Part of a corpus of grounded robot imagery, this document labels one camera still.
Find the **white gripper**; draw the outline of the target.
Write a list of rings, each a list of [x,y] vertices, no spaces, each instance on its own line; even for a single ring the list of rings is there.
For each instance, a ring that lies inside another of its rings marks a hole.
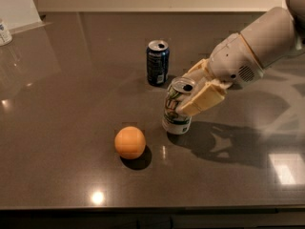
[[[234,33],[218,44],[209,59],[201,59],[184,76],[199,82],[211,80],[197,86],[176,108],[180,115],[198,115],[225,99],[227,90],[242,89],[262,78],[264,71],[254,57],[243,36]]]

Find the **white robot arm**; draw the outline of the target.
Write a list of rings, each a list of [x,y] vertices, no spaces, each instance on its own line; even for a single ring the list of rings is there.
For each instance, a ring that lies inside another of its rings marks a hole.
[[[242,89],[263,77],[277,60],[304,53],[305,0],[285,0],[244,30],[218,44],[207,59],[186,73],[195,82],[177,112],[193,116],[224,100],[229,89]]]

